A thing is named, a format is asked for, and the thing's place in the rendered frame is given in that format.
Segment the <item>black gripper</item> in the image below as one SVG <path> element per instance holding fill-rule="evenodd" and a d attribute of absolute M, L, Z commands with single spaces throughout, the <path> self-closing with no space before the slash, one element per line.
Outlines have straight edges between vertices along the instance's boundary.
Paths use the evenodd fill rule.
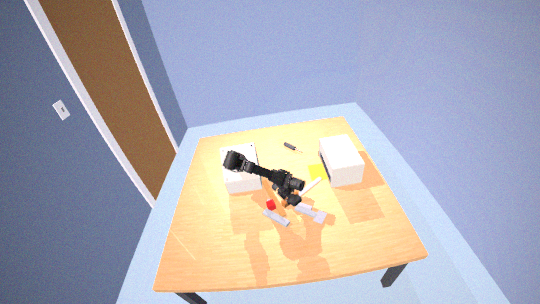
<path fill-rule="evenodd" d="M 295 193 L 292 193 L 292 189 L 288 187 L 288 190 L 287 189 L 284 189 L 284 188 L 281 188 L 279 186 L 276 186 L 276 185 L 272 185 L 272 190 L 273 191 L 276 191 L 276 189 L 278 189 L 277 191 L 277 194 L 279 196 L 281 196 L 281 198 L 284 200 L 286 199 L 287 203 L 292 206 L 296 206 L 297 204 L 299 204 L 301 201 L 302 201 L 302 197 L 299 195 L 299 194 L 295 194 Z"/>

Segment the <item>small red cube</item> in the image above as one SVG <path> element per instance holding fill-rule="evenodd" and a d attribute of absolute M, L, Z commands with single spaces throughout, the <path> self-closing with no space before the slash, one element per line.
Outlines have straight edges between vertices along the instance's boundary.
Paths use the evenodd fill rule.
<path fill-rule="evenodd" d="M 266 201 L 266 204 L 267 204 L 267 207 L 269 210 L 275 210 L 276 209 L 276 204 L 275 202 L 273 201 L 273 199 L 269 200 L 269 201 Z"/>

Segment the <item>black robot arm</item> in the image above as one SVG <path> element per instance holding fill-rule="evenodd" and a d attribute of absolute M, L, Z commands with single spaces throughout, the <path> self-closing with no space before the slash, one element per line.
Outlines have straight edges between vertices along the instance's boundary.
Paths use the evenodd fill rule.
<path fill-rule="evenodd" d="M 303 191 L 305 188 L 306 182 L 292 177 L 293 174 L 283 169 L 266 169 L 261 166 L 256 165 L 256 163 L 248 161 L 247 158 L 236 151 L 230 150 L 226 152 L 225 160 L 223 163 L 225 169 L 234 172 L 246 172 L 249 174 L 256 174 L 265 178 L 268 178 L 273 185 L 279 186 L 281 188 L 287 189 L 288 187 L 292 189 L 294 193 L 296 191 Z M 244 168 L 245 167 L 245 168 Z M 236 170 L 236 171 L 233 171 Z M 287 173 L 287 174 L 286 174 Z"/>

